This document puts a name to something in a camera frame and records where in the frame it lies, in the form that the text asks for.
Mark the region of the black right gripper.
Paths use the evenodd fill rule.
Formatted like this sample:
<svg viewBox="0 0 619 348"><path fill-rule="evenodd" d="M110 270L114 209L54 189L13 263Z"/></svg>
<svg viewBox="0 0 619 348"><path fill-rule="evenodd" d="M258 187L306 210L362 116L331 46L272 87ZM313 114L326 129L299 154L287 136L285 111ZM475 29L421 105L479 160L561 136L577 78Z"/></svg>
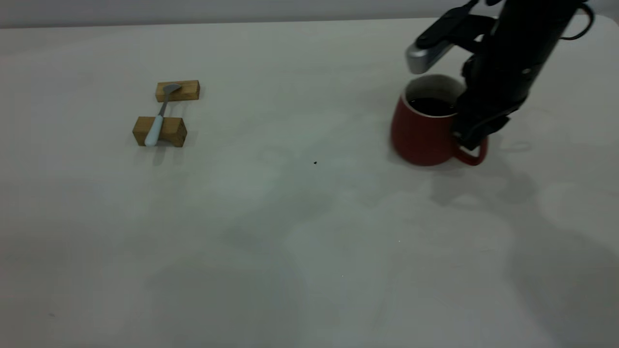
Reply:
<svg viewBox="0 0 619 348"><path fill-rule="evenodd" d="M550 49L541 46L478 46L462 67L466 91L458 97L452 123L460 147L475 150L509 122L549 55Z"/></svg>

